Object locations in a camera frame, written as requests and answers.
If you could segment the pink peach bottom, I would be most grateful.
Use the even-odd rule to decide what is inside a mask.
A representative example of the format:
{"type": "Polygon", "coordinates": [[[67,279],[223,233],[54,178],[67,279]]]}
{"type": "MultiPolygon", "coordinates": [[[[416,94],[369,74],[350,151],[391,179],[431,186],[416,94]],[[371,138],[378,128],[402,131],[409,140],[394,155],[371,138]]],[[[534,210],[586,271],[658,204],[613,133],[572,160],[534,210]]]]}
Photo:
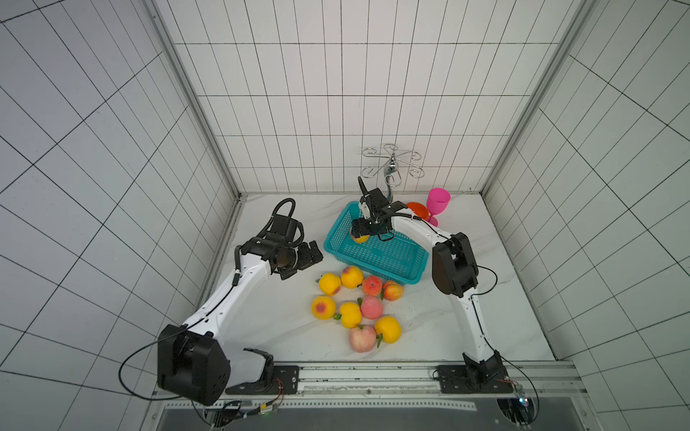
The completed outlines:
{"type": "Polygon", "coordinates": [[[377,333],[371,326],[358,326],[350,330],[349,341],[355,352],[368,353],[377,346],[377,333]]]}

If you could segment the aluminium mounting rail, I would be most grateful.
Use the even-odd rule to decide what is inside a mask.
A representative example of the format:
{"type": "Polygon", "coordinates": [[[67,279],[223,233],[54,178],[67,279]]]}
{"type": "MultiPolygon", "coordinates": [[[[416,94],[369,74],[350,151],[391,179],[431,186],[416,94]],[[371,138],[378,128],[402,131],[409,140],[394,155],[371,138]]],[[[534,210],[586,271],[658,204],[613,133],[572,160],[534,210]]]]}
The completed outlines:
{"type": "Polygon", "coordinates": [[[442,407],[474,410],[476,400],[524,399],[535,408],[550,399],[584,398],[587,391],[575,367],[568,362],[516,361],[506,366],[505,383],[514,392],[503,395],[444,394],[432,378],[437,366],[454,362],[278,362],[275,366],[299,366],[298,392],[292,395],[221,395],[210,406],[184,398],[165,402],[165,407],[195,407],[219,411],[239,407],[248,411],[265,402],[288,408],[393,408],[442,407]]]}

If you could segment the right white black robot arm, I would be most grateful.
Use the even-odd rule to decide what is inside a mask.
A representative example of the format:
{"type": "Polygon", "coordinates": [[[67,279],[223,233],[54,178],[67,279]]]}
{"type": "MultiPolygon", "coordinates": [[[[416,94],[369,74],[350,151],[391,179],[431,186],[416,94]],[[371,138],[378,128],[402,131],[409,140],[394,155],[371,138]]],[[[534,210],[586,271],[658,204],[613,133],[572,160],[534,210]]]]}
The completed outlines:
{"type": "Polygon", "coordinates": [[[432,281],[449,298],[465,337],[461,379],[467,389],[479,393],[505,376],[502,357],[484,329],[478,301],[482,294],[478,291],[480,268],[468,237],[434,227],[400,201],[379,202],[366,196],[359,201],[359,209],[362,216],[352,222],[355,237],[401,233],[429,253],[432,281]]]}

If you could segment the pink plastic goblet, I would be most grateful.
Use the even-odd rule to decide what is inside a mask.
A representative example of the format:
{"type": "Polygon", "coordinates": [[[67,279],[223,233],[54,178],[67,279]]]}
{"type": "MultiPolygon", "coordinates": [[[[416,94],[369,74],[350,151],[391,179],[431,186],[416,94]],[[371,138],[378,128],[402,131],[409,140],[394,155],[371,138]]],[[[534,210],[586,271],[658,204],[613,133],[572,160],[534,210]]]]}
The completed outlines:
{"type": "Polygon", "coordinates": [[[445,189],[434,188],[429,192],[426,208],[429,211],[428,222],[430,224],[438,226],[437,216],[447,209],[450,201],[451,194],[445,189]]]}

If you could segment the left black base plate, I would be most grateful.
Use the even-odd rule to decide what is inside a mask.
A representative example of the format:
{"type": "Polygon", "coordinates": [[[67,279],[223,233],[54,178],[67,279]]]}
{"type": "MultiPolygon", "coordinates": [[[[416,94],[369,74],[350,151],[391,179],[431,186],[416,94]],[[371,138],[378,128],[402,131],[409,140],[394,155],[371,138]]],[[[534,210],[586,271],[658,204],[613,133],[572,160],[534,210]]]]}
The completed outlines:
{"type": "Polygon", "coordinates": [[[298,392],[299,366],[273,366],[259,381],[225,389],[225,395],[292,395],[298,392]]]}

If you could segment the yellow peach centre leaf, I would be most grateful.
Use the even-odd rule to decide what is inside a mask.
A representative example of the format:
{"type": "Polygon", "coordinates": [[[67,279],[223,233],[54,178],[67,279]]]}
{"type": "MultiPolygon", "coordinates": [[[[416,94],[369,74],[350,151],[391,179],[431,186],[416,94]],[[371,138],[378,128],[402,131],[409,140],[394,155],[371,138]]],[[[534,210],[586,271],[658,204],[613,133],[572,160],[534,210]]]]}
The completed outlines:
{"type": "Polygon", "coordinates": [[[362,323],[362,313],[357,303],[343,303],[340,309],[334,315],[334,320],[337,321],[343,328],[354,329],[359,327],[362,323]]]}

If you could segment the pink peach centre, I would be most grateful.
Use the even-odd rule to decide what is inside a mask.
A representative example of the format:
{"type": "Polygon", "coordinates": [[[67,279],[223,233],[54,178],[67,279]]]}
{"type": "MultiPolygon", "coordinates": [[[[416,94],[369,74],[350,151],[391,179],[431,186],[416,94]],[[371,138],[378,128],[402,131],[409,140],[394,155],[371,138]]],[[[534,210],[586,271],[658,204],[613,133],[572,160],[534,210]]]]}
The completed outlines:
{"type": "Polygon", "coordinates": [[[384,314],[384,305],[378,297],[364,296],[358,299],[358,304],[365,319],[375,321],[384,314]]]}

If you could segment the pink peach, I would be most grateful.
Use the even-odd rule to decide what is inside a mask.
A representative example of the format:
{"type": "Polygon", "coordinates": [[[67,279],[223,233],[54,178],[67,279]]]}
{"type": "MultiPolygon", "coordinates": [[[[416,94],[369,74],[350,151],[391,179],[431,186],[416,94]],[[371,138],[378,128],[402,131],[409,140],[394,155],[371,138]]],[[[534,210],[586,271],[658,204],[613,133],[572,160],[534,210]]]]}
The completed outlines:
{"type": "Polygon", "coordinates": [[[378,297],[364,296],[358,299],[358,304],[365,319],[375,321],[384,314],[384,305],[378,297]]]}
{"type": "Polygon", "coordinates": [[[355,352],[368,353],[377,346],[377,333],[371,326],[358,326],[350,330],[349,341],[355,352]]]}

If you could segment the yellow red peach top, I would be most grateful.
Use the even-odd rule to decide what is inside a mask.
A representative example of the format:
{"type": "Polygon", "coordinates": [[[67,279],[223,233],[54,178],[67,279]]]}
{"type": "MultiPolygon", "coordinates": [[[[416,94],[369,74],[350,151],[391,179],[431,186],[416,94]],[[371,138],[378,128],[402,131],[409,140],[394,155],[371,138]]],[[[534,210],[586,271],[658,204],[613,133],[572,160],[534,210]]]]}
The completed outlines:
{"type": "Polygon", "coordinates": [[[365,276],[362,270],[355,266],[346,267],[341,272],[341,284],[348,289],[360,287],[364,279],[365,276]]]}

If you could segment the metal cup drying rack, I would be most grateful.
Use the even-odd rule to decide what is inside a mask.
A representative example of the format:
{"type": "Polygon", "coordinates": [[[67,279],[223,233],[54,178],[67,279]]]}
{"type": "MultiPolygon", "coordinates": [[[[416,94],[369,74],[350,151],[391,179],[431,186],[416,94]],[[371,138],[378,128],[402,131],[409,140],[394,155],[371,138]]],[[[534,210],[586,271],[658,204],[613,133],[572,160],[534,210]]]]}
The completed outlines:
{"type": "Polygon", "coordinates": [[[422,160],[422,155],[413,150],[401,152],[395,144],[384,144],[381,145],[380,149],[367,147],[361,151],[361,155],[363,158],[379,162],[379,165],[362,167],[360,176],[363,179],[374,179],[382,172],[386,185],[386,197],[389,202],[393,200],[394,188],[403,183],[402,166],[407,169],[408,175],[413,179],[418,180],[425,175],[423,168],[417,164],[422,160]]]}

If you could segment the yellow peach with leaf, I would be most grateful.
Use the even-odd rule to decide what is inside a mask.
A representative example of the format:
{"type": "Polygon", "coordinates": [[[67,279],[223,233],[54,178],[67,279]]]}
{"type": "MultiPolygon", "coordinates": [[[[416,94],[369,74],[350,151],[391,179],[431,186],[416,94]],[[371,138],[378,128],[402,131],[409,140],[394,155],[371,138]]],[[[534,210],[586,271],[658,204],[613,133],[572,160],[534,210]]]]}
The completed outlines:
{"type": "Polygon", "coordinates": [[[350,238],[351,238],[352,241],[355,242],[356,244],[364,244],[365,242],[368,241],[369,236],[368,236],[368,235],[361,235],[361,236],[351,235],[350,238]]]}

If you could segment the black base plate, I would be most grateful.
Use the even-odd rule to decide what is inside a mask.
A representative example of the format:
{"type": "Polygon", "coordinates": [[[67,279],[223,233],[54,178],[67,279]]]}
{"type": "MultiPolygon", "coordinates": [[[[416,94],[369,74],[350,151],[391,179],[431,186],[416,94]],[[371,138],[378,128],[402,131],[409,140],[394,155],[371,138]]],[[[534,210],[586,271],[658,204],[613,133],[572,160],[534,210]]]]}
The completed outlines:
{"type": "Polygon", "coordinates": [[[225,389],[225,395],[292,395],[298,392],[299,366],[273,366],[259,381],[225,389]]]}
{"type": "Polygon", "coordinates": [[[437,366],[432,378],[440,383],[444,394],[490,394],[503,395],[514,392],[511,384],[502,377],[488,377],[472,366],[437,366]]]}

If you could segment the orange red peach right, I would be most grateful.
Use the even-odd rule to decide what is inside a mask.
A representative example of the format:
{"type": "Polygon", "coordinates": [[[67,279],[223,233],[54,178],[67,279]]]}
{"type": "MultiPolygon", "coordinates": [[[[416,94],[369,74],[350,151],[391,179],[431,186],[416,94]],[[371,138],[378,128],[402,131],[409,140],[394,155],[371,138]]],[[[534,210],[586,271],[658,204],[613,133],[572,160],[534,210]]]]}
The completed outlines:
{"type": "Polygon", "coordinates": [[[381,297],[389,302],[394,302],[404,296],[404,287],[393,280],[388,280],[382,287],[381,297]]]}

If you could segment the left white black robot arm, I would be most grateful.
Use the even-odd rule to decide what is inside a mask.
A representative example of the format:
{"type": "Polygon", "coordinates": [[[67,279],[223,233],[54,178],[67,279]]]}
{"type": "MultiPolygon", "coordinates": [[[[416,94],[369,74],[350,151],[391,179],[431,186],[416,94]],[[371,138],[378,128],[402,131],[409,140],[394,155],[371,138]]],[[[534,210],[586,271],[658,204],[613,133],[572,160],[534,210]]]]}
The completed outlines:
{"type": "Polygon", "coordinates": [[[255,287],[274,273],[290,278],[321,262],[323,253],[315,241],[291,248],[253,238],[235,247],[234,258],[234,271],[206,303],[182,325],[167,325],[157,341],[157,387],[204,406],[228,389],[259,393],[273,388],[273,355],[231,341],[227,334],[255,287]]]}

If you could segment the yellow peach red spot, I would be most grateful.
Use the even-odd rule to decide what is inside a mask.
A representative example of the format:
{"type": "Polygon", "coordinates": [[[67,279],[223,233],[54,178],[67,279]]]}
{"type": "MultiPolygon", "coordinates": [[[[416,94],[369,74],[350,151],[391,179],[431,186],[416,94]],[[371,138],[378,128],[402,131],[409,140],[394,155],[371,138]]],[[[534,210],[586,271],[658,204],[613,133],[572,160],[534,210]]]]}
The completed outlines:
{"type": "Polygon", "coordinates": [[[336,303],[330,296],[318,296],[312,301],[311,311],[318,320],[332,320],[336,314],[336,303]]]}

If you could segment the red peach centre top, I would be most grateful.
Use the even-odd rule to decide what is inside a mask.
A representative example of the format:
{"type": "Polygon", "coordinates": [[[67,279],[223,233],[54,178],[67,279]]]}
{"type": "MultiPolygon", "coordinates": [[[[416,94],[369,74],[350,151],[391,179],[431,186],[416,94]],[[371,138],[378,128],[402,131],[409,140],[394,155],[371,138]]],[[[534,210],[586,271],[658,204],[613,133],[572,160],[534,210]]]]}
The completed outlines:
{"type": "Polygon", "coordinates": [[[380,296],[383,289],[383,281],[378,276],[369,276],[362,283],[362,290],[366,296],[380,296]]]}

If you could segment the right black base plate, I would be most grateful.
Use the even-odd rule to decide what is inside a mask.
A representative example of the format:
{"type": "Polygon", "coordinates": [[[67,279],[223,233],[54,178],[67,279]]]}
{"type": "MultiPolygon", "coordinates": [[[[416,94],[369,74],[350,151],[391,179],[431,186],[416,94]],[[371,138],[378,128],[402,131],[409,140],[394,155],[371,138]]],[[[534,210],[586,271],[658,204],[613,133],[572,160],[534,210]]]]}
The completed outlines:
{"type": "Polygon", "coordinates": [[[440,383],[444,394],[490,394],[503,395],[514,392],[511,384],[502,377],[488,377],[472,366],[437,366],[432,378],[440,383]]]}

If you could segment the orange plastic bowl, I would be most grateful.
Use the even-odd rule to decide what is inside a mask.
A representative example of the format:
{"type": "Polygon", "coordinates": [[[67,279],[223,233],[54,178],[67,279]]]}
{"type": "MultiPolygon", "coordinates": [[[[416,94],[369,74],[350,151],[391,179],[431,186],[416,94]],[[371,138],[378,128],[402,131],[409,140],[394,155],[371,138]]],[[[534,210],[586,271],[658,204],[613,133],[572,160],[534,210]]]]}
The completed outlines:
{"type": "Polygon", "coordinates": [[[419,202],[409,202],[407,203],[407,208],[409,208],[414,215],[417,217],[420,217],[421,219],[428,221],[429,217],[431,216],[431,213],[429,213],[429,210],[419,202]]]}

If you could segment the teal plastic basket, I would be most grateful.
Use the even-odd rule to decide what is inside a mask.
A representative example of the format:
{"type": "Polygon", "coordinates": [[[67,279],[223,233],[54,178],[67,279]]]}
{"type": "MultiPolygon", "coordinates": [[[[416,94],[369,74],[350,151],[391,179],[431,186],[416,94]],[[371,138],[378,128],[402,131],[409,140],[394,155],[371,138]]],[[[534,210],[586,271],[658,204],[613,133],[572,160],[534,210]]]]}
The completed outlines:
{"type": "Polygon", "coordinates": [[[351,222],[362,213],[355,201],[348,203],[325,238],[325,251],[340,262],[403,285],[420,282],[429,262],[429,253],[412,239],[397,233],[390,241],[376,236],[358,244],[350,237],[351,222]]]}

